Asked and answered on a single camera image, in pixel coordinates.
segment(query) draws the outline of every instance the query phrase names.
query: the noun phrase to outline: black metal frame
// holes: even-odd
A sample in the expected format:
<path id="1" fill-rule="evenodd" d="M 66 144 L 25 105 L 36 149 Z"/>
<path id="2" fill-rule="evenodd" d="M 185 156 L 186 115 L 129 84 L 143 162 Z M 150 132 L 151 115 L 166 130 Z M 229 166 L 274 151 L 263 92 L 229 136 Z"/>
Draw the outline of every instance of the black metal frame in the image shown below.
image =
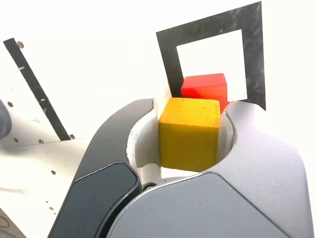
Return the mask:
<path id="1" fill-rule="evenodd" d="M 248 95 L 243 101 L 257 104 L 265 110 L 261 2 L 157 32 L 173 97 L 181 97 L 180 89 L 184 80 L 176 47 L 236 30 L 242 30 L 243 40 Z"/>
<path id="2" fill-rule="evenodd" d="M 39 81 L 35 77 L 31 67 L 26 61 L 24 55 L 22 54 L 20 48 L 16 44 L 14 38 L 8 39 L 3 42 L 6 49 L 9 51 L 11 57 L 13 58 L 16 66 L 19 68 L 21 74 L 23 75 L 25 81 L 29 85 L 32 93 L 34 94 L 36 100 L 43 109 L 46 117 L 50 121 L 54 131 L 60 140 L 70 140 L 67 131 L 65 130 L 63 124 L 59 120 L 53 106 L 51 105 L 48 97 L 46 96 L 43 88 L 41 87 Z"/>

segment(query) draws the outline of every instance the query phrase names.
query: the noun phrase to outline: wooden block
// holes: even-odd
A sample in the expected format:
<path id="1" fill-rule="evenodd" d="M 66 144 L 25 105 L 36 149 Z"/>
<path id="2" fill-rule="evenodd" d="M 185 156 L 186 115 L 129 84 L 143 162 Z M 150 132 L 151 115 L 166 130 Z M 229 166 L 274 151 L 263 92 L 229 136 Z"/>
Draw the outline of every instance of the wooden block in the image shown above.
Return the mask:
<path id="1" fill-rule="evenodd" d="M 215 165 L 219 101 L 170 98 L 158 121 L 161 165 L 204 171 Z"/>
<path id="2" fill-rule="evenodd" d="M 227 83 L 223 73 L 185 77 L 181 92 L 184 98 L 218 100 L 220 113 L 228 105 Z"/>

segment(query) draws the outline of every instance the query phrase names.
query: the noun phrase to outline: white panel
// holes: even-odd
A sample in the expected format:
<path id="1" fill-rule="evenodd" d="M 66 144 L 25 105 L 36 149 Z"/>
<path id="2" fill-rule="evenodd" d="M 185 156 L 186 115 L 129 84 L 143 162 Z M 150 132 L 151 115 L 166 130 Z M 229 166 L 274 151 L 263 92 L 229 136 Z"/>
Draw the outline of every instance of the white panel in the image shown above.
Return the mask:
<path id="1" fill-rule="evenodd" d="M 228 101 L 247 98 L 241 30 L 177 46 L 183 76 L 224 73 Z"/>
<path id="2" fill-rule="evenodd" d="M 0 150 L 0 207 L 27 238 L 48 236 L 88 144 L 82 139 Z"/>

